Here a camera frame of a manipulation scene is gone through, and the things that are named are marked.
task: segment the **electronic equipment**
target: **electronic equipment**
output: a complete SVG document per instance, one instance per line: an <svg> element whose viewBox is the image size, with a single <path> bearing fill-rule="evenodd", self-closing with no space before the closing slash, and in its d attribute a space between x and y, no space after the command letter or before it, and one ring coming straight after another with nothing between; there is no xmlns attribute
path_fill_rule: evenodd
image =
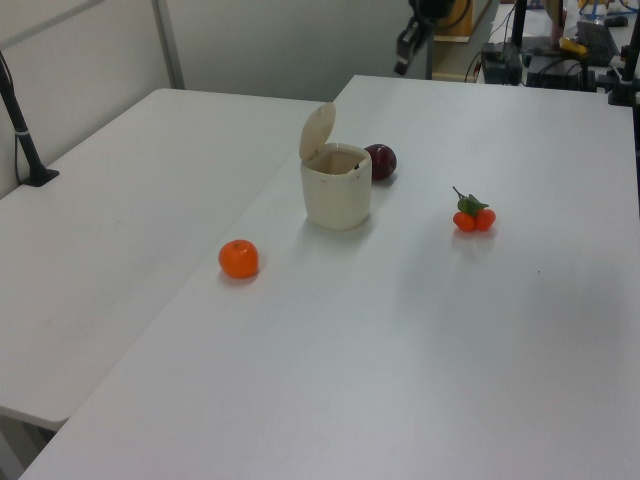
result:
<svg viewBox="0 0 640 480"><path fill-rule="evenodd" d="M607 67L614 56L620 55L611 32L602 24L578 22L578 41L588 49L590 66Z"/></svg>
<svg viewBox="0 0 640 480"><path fill-rule="evenodd" d="M480 52L484 81L493 85L518 85L522 78L520 52L511 44L485 43Z"/></svg>

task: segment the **white wall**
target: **white wall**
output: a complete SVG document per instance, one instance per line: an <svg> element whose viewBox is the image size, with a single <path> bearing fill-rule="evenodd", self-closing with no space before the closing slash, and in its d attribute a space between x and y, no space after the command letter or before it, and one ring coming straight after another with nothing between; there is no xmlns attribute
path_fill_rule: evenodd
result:
<svg viewBox="0 0 640 480"><path fill-rule="evenodd" d="M3 53L45 165L169 86L150 0L106 0ZM0 198L15 186L13 127L0 104Z"/></svg>
<svg viewBox="0 0 640 480"><path fill-rule="evenodd" d="M407 0L166 0L186 88L333 100L355 74L395 76ZM410 78L424 78L425 52Z"/></svg>

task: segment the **tangerine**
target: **tangerine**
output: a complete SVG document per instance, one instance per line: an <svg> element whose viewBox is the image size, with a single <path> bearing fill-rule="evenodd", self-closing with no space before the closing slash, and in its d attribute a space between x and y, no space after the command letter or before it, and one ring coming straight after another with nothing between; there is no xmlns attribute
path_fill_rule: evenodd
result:
<svg viewBox="0 0 640 480"><path fill-rule="evenodd" d="M473 232L476 229L476 219L465 212L457 212L453 216L453 223L463 232Z"/></svg>
<svg viewBox="0 0 640 480"><path fill-rule="evenodd" d="M258 273L258 249L249 240L233 240L218 253L222 271L232 278L249 278Z"/></svg>
<svg viewBox="0 0 640 480"><path fill-rule="evenodd" d="M481 232L486 232L496 221L496 212L490 208L483 208L476 213L476 228Z"/></svg>

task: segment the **red apple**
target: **red apple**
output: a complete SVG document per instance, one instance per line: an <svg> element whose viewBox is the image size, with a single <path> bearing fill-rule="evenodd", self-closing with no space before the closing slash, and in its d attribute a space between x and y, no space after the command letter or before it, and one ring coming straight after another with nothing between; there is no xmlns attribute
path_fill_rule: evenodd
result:
<svg viewBox="0 0 640 480"><path fill-rule="evenodd" d="M398 159L391 148L381 143L376 143L375 145L369 145L365 150L371 155L371 163L373 165L371 177L374 180L387 178L395 171Z"/></svg>

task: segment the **black cable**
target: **black cable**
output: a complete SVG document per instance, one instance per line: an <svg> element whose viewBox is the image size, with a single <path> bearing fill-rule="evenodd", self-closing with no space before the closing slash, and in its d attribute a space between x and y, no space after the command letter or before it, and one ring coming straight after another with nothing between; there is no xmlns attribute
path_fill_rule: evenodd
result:
<svg viewBox="0 0 640 480"><path fill-rule="evenodd" d="M544 86L542 85L542 75L547 73L549 71L549 69L555 67L559 63L564 62L565 60L567 60L567 59L566 58L558 58L557 60L554 60L550 64L546 65L544 68L541 68L540 70L538 70L538 72L536 74L538 76L538 87L544 88Z"/></svg>
<svg viewBox="0 0 640 480"><path fill-rule="evenodd" d="M567 71L566 71L565 76L567 76L567 77L568 77L568 76L569 76L569 73L571 72L571 70L573 70L573 69L574 69L574 68L576 68L576 67L580 67L581 65L582 65L582 64L581 64L580 62L576 62L576 63L574 63L573 65L571 65L571 66L569 67L569 70L567 70Z"/></svg>
<svg viewBox="0 0 640 480"><path fill-rule="evenodd" d="M464 20L464 17L467 16L467 13L469 13L469 10L471 9L471 0L467 0L467 4L464 6L464 10L462 11L462 13L460 14L460 16L456 19L455 22L450 23L449 25L443 25L443 26L436 26L437 30L446 30L447 28L453 28L456 25L458 25L462 20Z"/></svg>
<svg viewBox="0 0 640 480"><path fill-rule="evenodd" d="M511 18L511 14L513 13L513 10L515 8L516 6L514 5L511 11L509 12L509 15L507 15L507 24L504 26L504 38L502 39L502 51L504 51L504 46L507 44L507 32L509 32L509 19Z"/></svg>
<svg viewBox="0 0 640 480"><path fill-rule="evenodd" d="M0 50L0 63L2 64L2 69L7 72L9 84L11 85L11 88L13 88L13 77L11 76L11 70L9 70L9 65L7 65L7 61L4 59L4 55L2 55L2 50Z"/></svg>
<svg viewBox="0 0 640 480"><path fill-rule="evenodd" d="M469 77L469 72L471 71L471 67L473 66L474 62L476 61L476 58L478 58L478 55L480 55L481 52L478 52L474 55L474 57L471 59L471 63L469 64L469 68L467 68L467 74L464 76L464 83L467 83L467 78Z"/></svg>
<svg viewBox="0 0 640 480"><path fill-rule="evenodd" d="M9 70L9 66L7 65L7 61L4 59L4 55L2 55L2 50L0 50L0 66L7 74L7 79L9 80L9 85L11 85L11 89L13 90L13 77L11 76L11 70ZM18 186L22 185L22 181L20 180L20 175L18 174L18 134L14 134L14 142L13 142L13 168L16 174L16 182L18 182Z"/></svg>
<svg viewBox="0 0 640 480"><path fill-rule="evenodd" d="M16 172L16 182L18 182L18 186L22 185L22 180L20 180L20 174L18 174L18 134L14 135L15 141L13 143L13 168Z"/></svg>
<svg viewBox="0 0 640 480"><path fill-rule="evenodd" d="M509 21L509 17L511 17L511 14L512 14L512 13L513 13L513 11L515 10L515 8L516 8L516 5L515 5L515 4L513 4L513 7L511 7L511 10L509 10L509 13L507 14L507 16L506 16L506 17L504 17L504 20L502 20L502 23L501 23L500 25L498 25L498 26L495 28L495 30L489 34L489 38L491 38L491 36L492 36L494 33L496 33L498 30L500 30L500 27L502 27L502 25L504 25L504 22L508 22L508 21Z"/></svg>

